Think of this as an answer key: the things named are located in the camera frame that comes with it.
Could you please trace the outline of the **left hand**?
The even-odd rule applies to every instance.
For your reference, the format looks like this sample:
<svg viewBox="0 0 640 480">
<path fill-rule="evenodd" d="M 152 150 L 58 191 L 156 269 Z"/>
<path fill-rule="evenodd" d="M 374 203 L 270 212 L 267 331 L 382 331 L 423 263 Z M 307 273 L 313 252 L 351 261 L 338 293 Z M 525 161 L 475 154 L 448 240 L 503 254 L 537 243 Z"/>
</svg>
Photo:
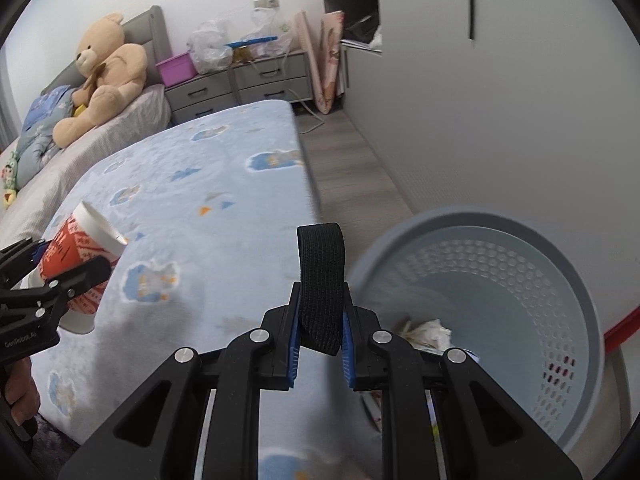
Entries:
<svg viewBox="0 0 640 480">
<path fill-rule="evenodd" d="M 40 395 L 32 378 L 32 359 L 16 361 L 6 368 L 8 379 L 4 387 L 4 398 L 11 407 L 11 416 L 16 426 L 22 426 L 38 413 Z"/>
</svg>

